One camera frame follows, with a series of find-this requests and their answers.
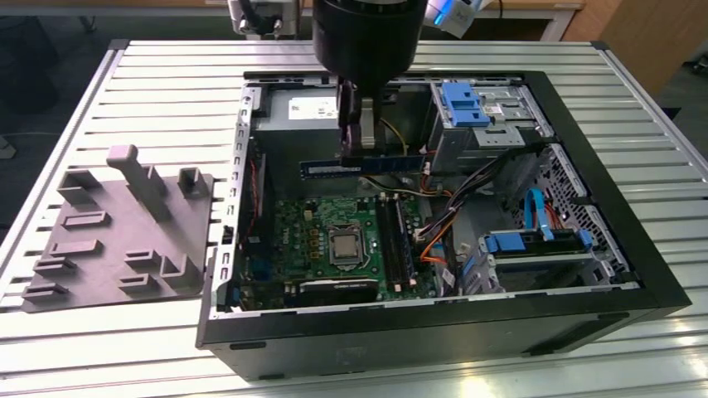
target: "slotted metal table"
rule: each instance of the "slotted metal table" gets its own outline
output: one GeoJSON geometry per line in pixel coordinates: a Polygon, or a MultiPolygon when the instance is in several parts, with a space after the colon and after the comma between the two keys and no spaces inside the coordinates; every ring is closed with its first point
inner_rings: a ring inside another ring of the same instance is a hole
{"type": "MultiPolygon", "coordinates": [[[[564,355],[248,384],[194,347],[198,298],[22,313],[64,171],[116,178],[107,148],[132,143],[162,176],[199,166],[220,178],[224,197],[243,73],[320,69],[306,41],[120,44],[0,247],[0,396],[708,396],[708,167],[612,52],[588,43],[422,42],[412,69],[548,73],[694,302],[670,318],[564,355]]],[[[210,241],[220,230],[215,221],[210,241]]]]}

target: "sticker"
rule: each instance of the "sticker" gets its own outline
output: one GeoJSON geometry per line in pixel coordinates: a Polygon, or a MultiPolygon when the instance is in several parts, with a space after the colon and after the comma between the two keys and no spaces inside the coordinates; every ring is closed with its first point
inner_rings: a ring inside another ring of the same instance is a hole
{"type": "Polygon", "coordinates": [[[503,114],[502,106],[500,105],[487,105],[484,106],[484,112],[487,114],[503,114]]]}
{"type": "Polygon", "coordinates": [[[452,22],[459,27],[467,29],[475,20],[475,9],[470,7],[466,2],[455,2],[448,17],[448,22],[452,22]]]}
{"type": "Polygon", "coordinates": [[[556,4],[554,5],[554,8],[574,8],[574,9],[576,9],[576,8],[580,8],[580,7],[583,7],[582,4],[572,4],[572,3],[570,3],[570,4],[560,4],[560,3],[556,3],[556,4]]]}
{"type": "Polygon", "coordinates": [[[362,167],[343,167],[343,166],[316,166],[308,168],[310,174],[323,174],[331,172],[360,172],[362,167]]]}
{"type": "Polygon", "coordinates": [[[335,97],[298,97],[290,100],[288,119],[336,119],[335,97]]]}
{"type": "Polygon", "coordinates": [[[455,275],[447,268],[443,271],[443,279],[446,280],[447,284],[450,284],[451,286],[455,286],[455,275]]]}

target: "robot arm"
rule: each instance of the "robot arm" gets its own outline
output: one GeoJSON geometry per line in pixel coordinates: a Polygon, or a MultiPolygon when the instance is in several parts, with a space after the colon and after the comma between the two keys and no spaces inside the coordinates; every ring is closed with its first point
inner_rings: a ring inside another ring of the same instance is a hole
{"type": "MultiPolygon", "coordinates": [[[[411,67],[424,20],[462,36],[475,11],[490,1],[315,0],[315,54],[339,76],[344,163],[386,154],[383,89],[411,67]]],[[[296,34],[299,0],[230,0],[230,10],[243,34],[296,34]]]]}

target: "screw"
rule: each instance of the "screw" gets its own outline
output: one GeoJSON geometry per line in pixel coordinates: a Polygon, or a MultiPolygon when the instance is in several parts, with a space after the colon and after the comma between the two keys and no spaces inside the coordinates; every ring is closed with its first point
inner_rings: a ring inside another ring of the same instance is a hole
{"type": "Polygon", "coordinates": [[[412,182],[412,179],[408,178],[408,177],[403,177],[400,179],[400,181],[403,182],[403,185],[406,185],[407,187],[412,187],[414,186],[414,182],[412,182]]]}
{"type": "Polygon", "coordinates": [[[242,22],[239,23],[239,31],[242,33],[248,31],[248,21],[246,21],[246,19],[242,19],[242,22]]]}

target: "ram slot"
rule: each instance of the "ram slot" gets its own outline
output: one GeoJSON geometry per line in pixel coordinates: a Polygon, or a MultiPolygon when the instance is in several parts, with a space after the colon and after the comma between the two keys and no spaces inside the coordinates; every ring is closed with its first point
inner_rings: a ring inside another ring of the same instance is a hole
{"type": "Polygon", "coordinates": [[[382,197],[376,202],[380,250],[384,257],[388,288],[400,292],[412,279],[412,254],[398,199],[382,197]]]}

